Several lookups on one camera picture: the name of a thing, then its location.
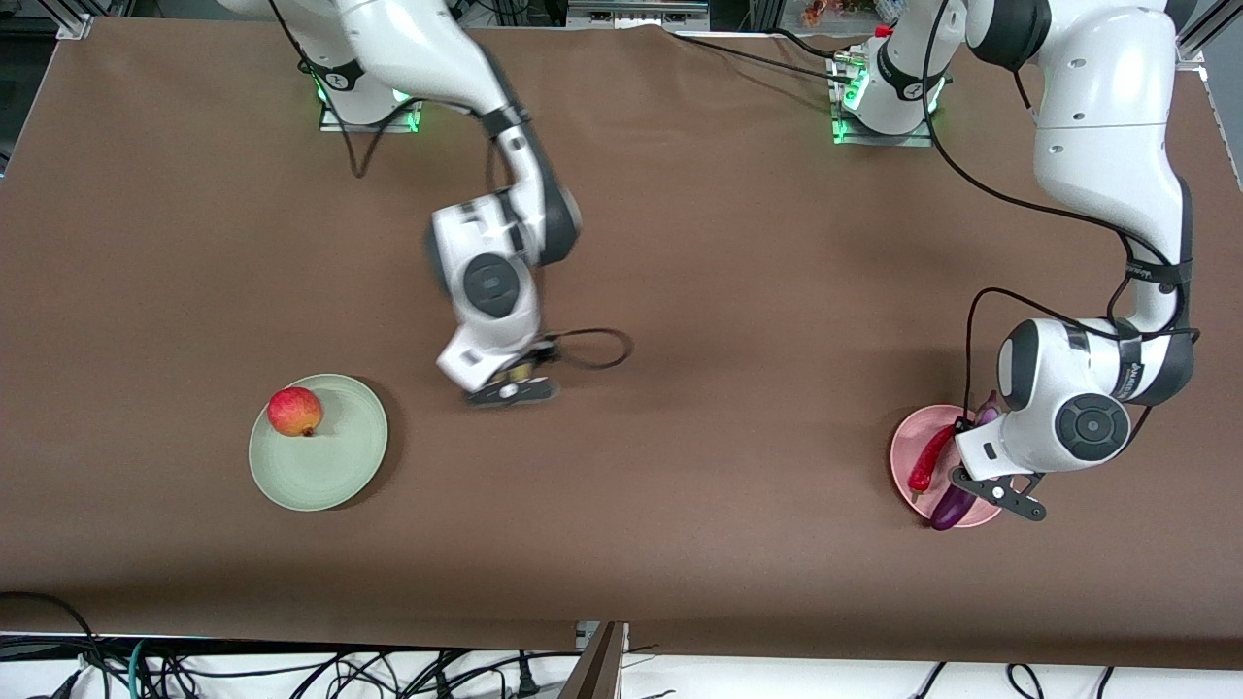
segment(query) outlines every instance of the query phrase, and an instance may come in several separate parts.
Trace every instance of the plate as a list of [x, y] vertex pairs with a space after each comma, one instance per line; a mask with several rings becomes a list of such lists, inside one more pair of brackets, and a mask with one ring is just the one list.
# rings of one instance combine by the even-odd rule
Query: plate
[[300, 512], [336, 507], [358, 495], [384, 460], [384, 405], [348, 376], [308, 376], [288, 387], [295, 386], [316, 394], [323, 420], [312, 437], [285, 437], [267, 422], [265, 405], [250, 432], [250, 474], [282, 507]]
[[[924, 519], [932, 519], [932, 510], [936, 510], [936, 504], [941, 501], [946, 489], [953, 488], [950, 485], [950, 471], [962, 465], [958, 447], [952, 439], [945, 445], [945, 449], [941, 450], [941, 458], [937, 459], [936, 470], [932, 471], [932, 484], [924, 495], [920, 495], [917, 501], [911, 501], [911, 490], [906, 488], [906, 481], [911, 478], [915, 461], [919, 460], [920, 453], [924, 451], [927, 443], [932, 440], [932, 435], [945, 425], [953, 424], [953, 420], [961, 414], [962, 408], [956, 405], [929, 405], [907, 415], [897, 427], [897, 432], [894, 433], [894, 442], [889, 448], [889, 466], [894, 474], [894, 483], [897, 484], [897, 491], [906, 500], [906, 504], [924, 515]], [[975, 413], [968, 413], [967, 417], [976, 418]], [[962, 521], [953, 525], [953, 529], [979, 526], [996, 517], [998, 512], [1001, 512], [1001, 507], [977, 498], [976, 504], [967, 510]]]

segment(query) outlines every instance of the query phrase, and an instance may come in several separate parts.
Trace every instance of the green plate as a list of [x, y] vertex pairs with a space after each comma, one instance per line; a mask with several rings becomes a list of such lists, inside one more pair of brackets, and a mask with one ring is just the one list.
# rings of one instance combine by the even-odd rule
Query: green plate
[[313, 437], [285, 437], [260, 410], [250, 432], [250, 474], [268, 500], [311, 512], [336, 507], [367, 485], [384, 460], [388, 418], [362, 382], [316, 374], [290, 384], [319, 398], [323, 422]]

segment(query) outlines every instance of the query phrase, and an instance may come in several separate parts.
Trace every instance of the teal cable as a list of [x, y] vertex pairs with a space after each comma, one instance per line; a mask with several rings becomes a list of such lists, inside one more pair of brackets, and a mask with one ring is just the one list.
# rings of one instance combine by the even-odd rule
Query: teal cable
[[129, 654], [129, 699], [138, 699], [138, 657], [142, 654], [144, 643], [147, 643], [145, 638], [134, 643], [134, 652]]

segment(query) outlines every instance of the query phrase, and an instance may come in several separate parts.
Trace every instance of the red fruit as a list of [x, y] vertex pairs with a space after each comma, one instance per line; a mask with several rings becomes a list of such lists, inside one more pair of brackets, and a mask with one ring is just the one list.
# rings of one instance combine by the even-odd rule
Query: red fruit
[[323, 419], [323, 405], [306, 388], [285, 388], [267, 402], [267, 422], [285, 437], [311, 437]]

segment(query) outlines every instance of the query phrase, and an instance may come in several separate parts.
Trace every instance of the velcro strap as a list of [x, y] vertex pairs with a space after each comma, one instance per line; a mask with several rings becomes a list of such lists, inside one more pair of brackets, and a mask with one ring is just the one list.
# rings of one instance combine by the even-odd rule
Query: velcro strap
[[1177, 265], [1157, 265], [1144, 260], [1126, 262], [1126, 276], [1167, 286], [1181, 286], [1191, 281], [1191, 260]]
[[487, 132], [488, 138], [496, 138], [501, 134], [501, 132], [525, 124], [530, 121], [531, 114], [527, 113], [527, 108], [522, 104], [506, 104], [500, 109], [492, 109], [480, 118], [480, 122], [484, 124], [484, 131]]
[[1117, 330], [1117, 382], [1114, 384], [1114, 398], [1125, 403], [1130, 400], [1144, 378], [1144, 337], [1130, 322], [1119, 318]]

